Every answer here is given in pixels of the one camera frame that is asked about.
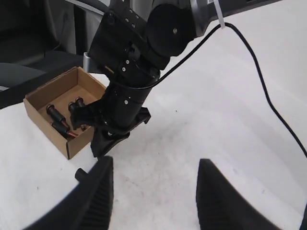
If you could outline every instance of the white tabletop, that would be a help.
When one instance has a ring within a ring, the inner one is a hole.
[[[195,192],[201,158],[212,159],[280,228],[299,228],[307,160],[268,107],[252,60],[236,58],[217,42],[231,33],[217,32],[216,40],[154,88],[144,104],[150,122],[110,151],[115,173],[110,230],[199,230]],[[105,76],[94,76],[107,84]],[[266,81],[285,117],[285,104],[292,111],[305,109],[270,77]],[[89,171],[96,160],[89,145],[66,160],[23,104],[1,110],[0,126],[0,229],[18,230],[64,198],[77,185],[76,170]]]

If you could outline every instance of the ribbed black surface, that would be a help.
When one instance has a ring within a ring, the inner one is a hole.
[[[201,230],[279,229],[255,210],[207,159],[200,161],[196,203]]]
[[[107,230],[113,207],[113,159],[101,158],[50,212],[26,230]]]
[[[201,230],[237,230],[228,210],[219,197],[212,178],[199,168],[197,183],[197,209]]]
[[[98,186],[79,225],[79,230],[108,229],[112,214],[113,194],[113,168],[110,168]]]

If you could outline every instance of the black rubber grip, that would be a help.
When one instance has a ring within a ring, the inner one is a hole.
[[[65,127],[61,123],[55,121],[52,123],[52,127],[54,127],[54,129],[58,131],[62,136],[64,137],[67,136],[67,132],[69,131],[69,128]]]
[[[68,110],[70,113],[73,113],[78,108],[77,104],[75,102],[70,102],[68,104]]]
[[[47,106],[46,111],[47,114],[51,116],[54,121],[66,121],[66,118],[54,107],[54,105]]]
[[[85,103],[84,103],[84,100],[82,97],[78,97],[76,99],[76,103],[78,104],[79,107],[86,107]]]
[[[81,180],[83,180],[84,177],[87,176],[87,172],[84,171],[83,169],[78,169],[76,174],[75,174],[75,178],[77,181],[81,182]]]

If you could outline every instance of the white cable tie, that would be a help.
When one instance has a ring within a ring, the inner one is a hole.
[[[219,23],[221,25],[221,28],[225,28],[225,21],[224,21],[224,16],[221,10],[220,2],[219,0],[208,0],[209,3],[214,2],[216,13],[217,13],[217,18],[219,19]]]

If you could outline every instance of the open cardboard box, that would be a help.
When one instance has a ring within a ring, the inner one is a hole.
[[[31,120],[67,159],[71,159],[92,140],[94,128],[88,127],[84,132],[81,129],[74,130],[78,136],[65,139],[51,126],[53,120],[47,114],[46,106],[53,104],[72,127],[69,102],[82,97],[85,104],[90,104],[100,99],[105,89],[103,84],[82,68],[74,67],[26,95],[24,105]]]

